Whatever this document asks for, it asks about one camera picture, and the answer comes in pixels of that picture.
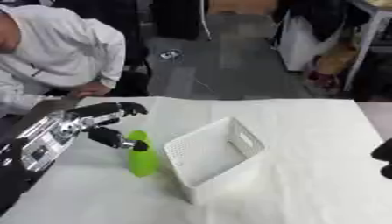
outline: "white tablecloth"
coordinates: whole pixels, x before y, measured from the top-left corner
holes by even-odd
[[[149,115],[112,128],[147,130],[159,151],[175,137],[235,116],[266,145],[260,178],[203,206],[183,200],[166,169],[148,178],[127,170],[126,153],[80,136],[1,224],[269,223],[390,224],[392,180],[369,154],[381,139],[353,101],[140,102]]]

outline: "chair leg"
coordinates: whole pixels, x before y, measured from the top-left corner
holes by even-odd
[[[205,0],[200,0],[200,20],[201,20],[201,24],[203,25],[203,29],[206,32],[206,35],[208,37],[208,40],[211,41],[213,40],[212,36],[211,36],[211,32],[208,29],[208,25],[207,25],[207,19],[206,19],[206,12],[205,12]]]

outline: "robotic hand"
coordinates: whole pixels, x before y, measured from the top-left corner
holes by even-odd
[[[147,109],[133,102],[105,102],[68,111],[53,112],[22,134],[0,148],[0,168],[21,162],[29,172],[43,171],[61,155],[81,132],[97,142],[115,148],[132,148],[143,142],[125,140],[118,131],[102,128],[103,125],[118,123],[128,115],[146,115]],[[14,144],[24,139],[23,144]],[[21,151],[20,158],[6,157],[10,151]]]

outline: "basket handle hole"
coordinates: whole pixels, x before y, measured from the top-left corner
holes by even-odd
[[[242,139],[242,141],[247,144],[250,148],[253,148],[253,141],[250,140],[250,138],[248,138],[245,134],[240,133],[240,139]]]

